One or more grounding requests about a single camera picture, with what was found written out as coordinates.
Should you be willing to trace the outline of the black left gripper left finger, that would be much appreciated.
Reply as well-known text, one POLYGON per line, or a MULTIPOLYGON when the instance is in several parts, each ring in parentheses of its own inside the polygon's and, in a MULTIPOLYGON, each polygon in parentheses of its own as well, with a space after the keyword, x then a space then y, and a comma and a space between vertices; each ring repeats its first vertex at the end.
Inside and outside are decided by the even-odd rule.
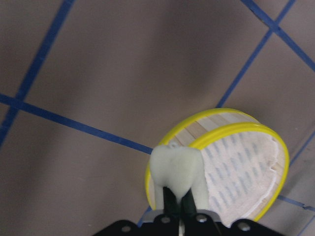
POLYGON ((163 187, 163 213, 179 219, 180 211, 181 208, 174 193, 168 187, 163 187))

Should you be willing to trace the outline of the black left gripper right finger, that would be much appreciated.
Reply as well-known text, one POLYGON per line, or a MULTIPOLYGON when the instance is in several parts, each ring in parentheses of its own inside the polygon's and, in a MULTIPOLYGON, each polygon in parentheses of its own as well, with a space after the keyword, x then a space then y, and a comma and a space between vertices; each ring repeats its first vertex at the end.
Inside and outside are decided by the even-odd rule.
POLYGON ((193 216, 197 213, 192 190, 189 191, 181 199, 181 216, 193 216))

